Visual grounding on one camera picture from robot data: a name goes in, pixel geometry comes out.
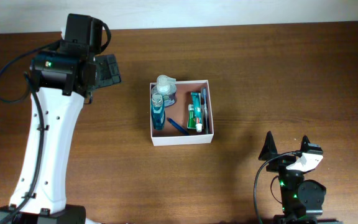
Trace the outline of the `clear foaming soap pump bottle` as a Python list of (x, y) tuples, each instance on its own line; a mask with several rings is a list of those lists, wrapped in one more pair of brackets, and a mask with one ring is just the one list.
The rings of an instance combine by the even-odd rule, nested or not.
[(156, 93), (161, 94), (165, 107), (169, 107), (177, 101), (176, 92), (176, 79), (166, 75), (159, 75), (157, 77), (157, 84), (151, 90), (151, 95)]

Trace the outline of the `teal mouthwash bottle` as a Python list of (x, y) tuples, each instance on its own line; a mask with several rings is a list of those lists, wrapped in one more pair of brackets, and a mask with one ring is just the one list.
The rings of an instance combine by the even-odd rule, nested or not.
[(165, 105), (160, 93), (154, 93), (151, 97), (151, 115), (154, 129), (162, 130), (165, 126)]

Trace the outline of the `blue and white toothbrush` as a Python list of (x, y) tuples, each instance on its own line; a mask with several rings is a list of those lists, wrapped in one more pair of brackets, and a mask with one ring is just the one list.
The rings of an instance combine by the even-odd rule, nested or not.
[(204, 105), (204, 128), (205, 128), (205, 133), (209, 134), (209, 118), (208, 118), (207, 89), (206, 89), (206, 87), (203, 87), (201, 89), (201, 98), (203, 99), (203, 105)]

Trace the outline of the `green soap packet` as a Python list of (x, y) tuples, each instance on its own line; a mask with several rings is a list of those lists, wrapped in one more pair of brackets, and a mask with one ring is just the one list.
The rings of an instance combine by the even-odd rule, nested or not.
[(203, 129), (203, 116), (200, 107), (194, 107), (193, 104), (188, 105), (188, 129), (195, 129), (200, 133)]

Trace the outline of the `toothpaste tube white cap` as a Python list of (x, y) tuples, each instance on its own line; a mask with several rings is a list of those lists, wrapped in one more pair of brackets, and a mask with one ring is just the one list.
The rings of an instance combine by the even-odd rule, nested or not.
[(191, 97), (193, 101), (193, 115), (190, 121), (196, 131), (200, 133), (203, 130), (203, 116), (200, 102), (200, 93), (191, 92)]

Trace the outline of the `blue disposable razor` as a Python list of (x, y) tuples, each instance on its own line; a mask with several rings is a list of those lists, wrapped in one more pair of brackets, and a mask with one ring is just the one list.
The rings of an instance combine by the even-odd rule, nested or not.
[(187, 130), (185, 130), (183, 127), (181, 127), (178, 123), (176, 123), (173, 119), (171, 118), (167, 118), (167, 121), (175, 128), (177, 129), (179, 132), (181, 132), (183, 135), (185, 136), (189, 136), (189, 132)]

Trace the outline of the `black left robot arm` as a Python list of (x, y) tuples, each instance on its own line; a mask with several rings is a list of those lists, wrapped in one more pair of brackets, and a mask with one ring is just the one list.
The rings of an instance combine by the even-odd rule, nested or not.
[(89, 223), (82, 205), (66, 197), (72, 137), (93, 92), (122, 81), (114, 55), (105, 54), (111, 31), (103, 21), (70, 14), (62, 38), (31, 50), (25, 97), (32, 118), (21, 174), (0, 223)]

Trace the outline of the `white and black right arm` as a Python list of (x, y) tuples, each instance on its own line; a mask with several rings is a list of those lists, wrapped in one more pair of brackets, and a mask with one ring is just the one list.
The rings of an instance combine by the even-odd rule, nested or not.
[(315, 180), (306, 180), (305, 174), (315, 170), (323, 160), (321, 146), (310, 143), (303, 136), (297, 151), (278, 153), (273, 135), (268, 131), (259, 155), (264, 163), (258, 169), (253, 188), (254, 209), (259, 222), (262, 221), (257, 207), (257, 183), (263, 169), (276, 172), (281, 193), (282, 215), (274, 216), (275, 223), (317, 223), (323, 214), (326, 187)]

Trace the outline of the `white cardboard box pink interior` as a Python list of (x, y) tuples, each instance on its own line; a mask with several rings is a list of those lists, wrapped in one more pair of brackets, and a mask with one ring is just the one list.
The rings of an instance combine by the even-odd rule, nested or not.
[(209, 144), (214, 136), (214, 121), (211, 104), (211, 97), (209, 92), (208, 80), (192, 80), (192, 81), (178, 81), (176, 82), (177, 102), (169, 106), (165, 110), (166, 117), (174, 120), (183, 129), (187, 130), (188, 122), (188, 105), (192, 104), (191, 92), (200, 92), (202, 88), (206, 88), (206, 102), (208, 112), (208, 134), (203, 131), (197, 133), (195, 130), (188, 130), (189, 136), (181, 133), (177, 128), (171, 125), (168, 121), (165, 122), (162, 130), (154, 129), (152, 122), (152, 115), (150, 115), (150, 137), (154, 146), (171, 146), (171, 145), (186, 145), (186, 144)]

